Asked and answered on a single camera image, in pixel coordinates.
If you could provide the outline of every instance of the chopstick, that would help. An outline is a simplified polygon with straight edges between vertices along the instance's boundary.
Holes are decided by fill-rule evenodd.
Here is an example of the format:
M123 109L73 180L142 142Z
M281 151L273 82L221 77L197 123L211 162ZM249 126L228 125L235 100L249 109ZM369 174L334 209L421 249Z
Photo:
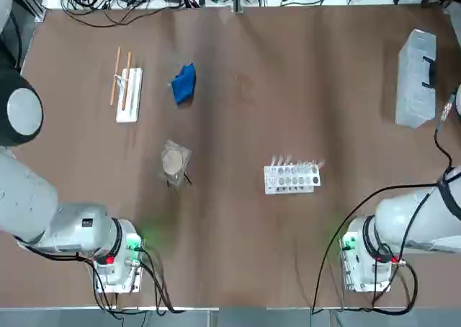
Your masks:
M118 66L120 63L120 52L122 49L120 46L118 47L117 50L117 60L115 61L115 73L114 73L114 81L112 82L112 93L110 94L110 106L114 106L114 98L115 98L115 85L117 84L117 73L118 73Z
M125 111L125 106L127 104L128 82L130 82L130 67L131 67L131 51L128 51L127 78L125 80L125 88L123 89L123 102L122 102L122 110L124 111Z

